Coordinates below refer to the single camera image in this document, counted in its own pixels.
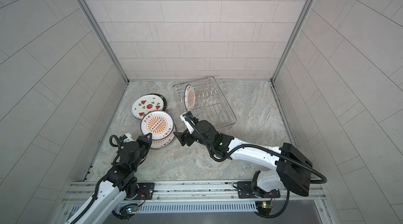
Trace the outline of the aluminium front rail frame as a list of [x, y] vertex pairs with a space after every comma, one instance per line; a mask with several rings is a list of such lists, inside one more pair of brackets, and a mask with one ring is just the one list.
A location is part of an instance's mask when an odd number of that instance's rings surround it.
[[[311, 185], [307, 197], [287, 193], [286, 189], [277, 189], [280, 198], [240, 199], [233, 188], [234, 180], [215, 181], [151, 181], [138, 183], [154, 183], [154, 193], [151, 200], [135, 212], [140, 214], [184, 214], [184, 213], [215, 213], [215, 212], [257, 212], [255, 202], [274, 203], [272, 213], [275, 214], [283, 207], [285, 200], [293, 204], [297, 200], [307, 200], [314, 205], [314, 218], [322, 224], [334, 224], [333, 216], [321, 185]], [[53, 221], [55, 224], [67, 224], [77, 210], [94, 193], [95, 182], [72, 183], [61, 203], [61, 209]]]

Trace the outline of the green circuit board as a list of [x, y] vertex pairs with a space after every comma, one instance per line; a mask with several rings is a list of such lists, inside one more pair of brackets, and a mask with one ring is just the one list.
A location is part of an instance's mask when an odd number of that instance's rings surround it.
[[274, 208], [274, 203], [272, 201], [269, 202], [255, 202], [257, 214], [268, 218], [271, 215], [271, 212]]
[[140, 207], [141, 207], [141, 205], [139, 205], [139, 204], [128, 204], [121, 208], [121, 213], [123, 215], [127, 215], [127, 216], [135, 215], [135, 212], [137, 212]]

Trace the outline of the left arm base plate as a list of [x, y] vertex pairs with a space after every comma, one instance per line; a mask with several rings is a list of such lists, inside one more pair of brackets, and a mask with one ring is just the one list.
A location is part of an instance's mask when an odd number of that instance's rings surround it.
[[126, 190], [125, 200], [151, 200], [154, 193], [154, 183], [135, 183]]

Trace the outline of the orange sunburst plate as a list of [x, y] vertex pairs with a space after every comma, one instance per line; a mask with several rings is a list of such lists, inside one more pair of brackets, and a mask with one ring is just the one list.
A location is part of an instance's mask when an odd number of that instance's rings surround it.
[[159, 141], [168, 137], [174, 130], [174, 120], [165, 111], [152, 111], [145, 115], [140, 123], [140, 131], [143, 135], [151, 133], [153, 141]]
[[195, 91], [191, 84], [188, 84], [184, 92], [184, 102], [187, 111], [191, 111], [195, 105]]

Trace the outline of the right green circuit board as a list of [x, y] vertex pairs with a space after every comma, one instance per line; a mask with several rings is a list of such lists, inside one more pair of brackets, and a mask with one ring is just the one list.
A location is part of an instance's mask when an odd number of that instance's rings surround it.
[[274, 203], [272, 201], [269, 202], [255, 202], [257, 214], [268, 218], [271, 215], [271, 212], [274, 208]]

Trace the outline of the dark striped rim plate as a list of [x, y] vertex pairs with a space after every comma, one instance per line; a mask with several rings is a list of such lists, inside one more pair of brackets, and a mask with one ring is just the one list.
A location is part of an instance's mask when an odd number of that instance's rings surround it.
[[162, 110], [163, 110], [163, 111], [166, 111], [166, 108], [167, 108], [167, 100], [166, 100], [166, 98], [163, 97], [161, 94], [158, 94], [158, 93], [150, 93], [150, 95], [154, 95], [154, 96], [160, 97], [160, 98], [163, 100], [163, 104], [164, 104]]

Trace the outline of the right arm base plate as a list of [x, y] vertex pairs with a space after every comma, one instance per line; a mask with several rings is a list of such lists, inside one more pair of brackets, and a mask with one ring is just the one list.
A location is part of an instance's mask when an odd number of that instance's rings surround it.
[[233, 188], [237, 190], [240, 199], [252, 198], [280, 198], [281, 194], [274, 189], [270, 192], [264, 191], [257, 186], [257, 183], [252, 181], [240, 181], [233, 183]]

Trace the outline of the white watermelon plate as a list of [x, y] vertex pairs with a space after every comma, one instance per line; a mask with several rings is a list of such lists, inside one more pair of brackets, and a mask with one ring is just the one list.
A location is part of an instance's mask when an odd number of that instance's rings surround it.
[[160, 97], [146, 94], [134, 101], [131, 113], [136, 119], [141, 120], [149, 112], [162, 111], [163, 105], [163, 100]]

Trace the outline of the left green circuit board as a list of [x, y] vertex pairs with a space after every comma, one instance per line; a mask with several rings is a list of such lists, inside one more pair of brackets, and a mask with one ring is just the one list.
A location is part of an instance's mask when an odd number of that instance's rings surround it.
[[135, 212], [137, 212], [140, 207], [141, 207], [141, 205], [139, 205], [139, 204], [128, 204], [121, 208], [121, 213], [123, 215], [127, 215], [127, 216], [135, 215]]

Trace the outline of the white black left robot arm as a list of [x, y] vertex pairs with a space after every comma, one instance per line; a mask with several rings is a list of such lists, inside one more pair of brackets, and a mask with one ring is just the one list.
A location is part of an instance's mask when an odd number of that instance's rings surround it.
[[129, 220], [148, 198], [138, 185], [135, 172], [149, 153], [152, 134], [136, 140], [129, 133], [120, 137], [112, 135], [109, 144], [118, 148], [112, 167], [97, 181], [91, 197], [66, 223], [101, 224], [110, 214]]

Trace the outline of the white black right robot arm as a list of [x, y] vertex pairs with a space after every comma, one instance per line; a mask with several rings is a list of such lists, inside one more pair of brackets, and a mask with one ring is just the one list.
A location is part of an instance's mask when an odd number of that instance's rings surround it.
[[191, 146], [197, 142], [207, 148], [215, 162], [241, 160], [268, 169], [266, 172], [255, 172], [247, 190], [249, 194], [268, 198], [272, 191], [285, 188], [299, 196], [309, 195], [312, 164], [293, 145], [284, 143], [281, 147], [268, 147], [247, 143], [217, 132], [205, 120], [185, 124], [185, 131], [174, 133], [181, 146]]

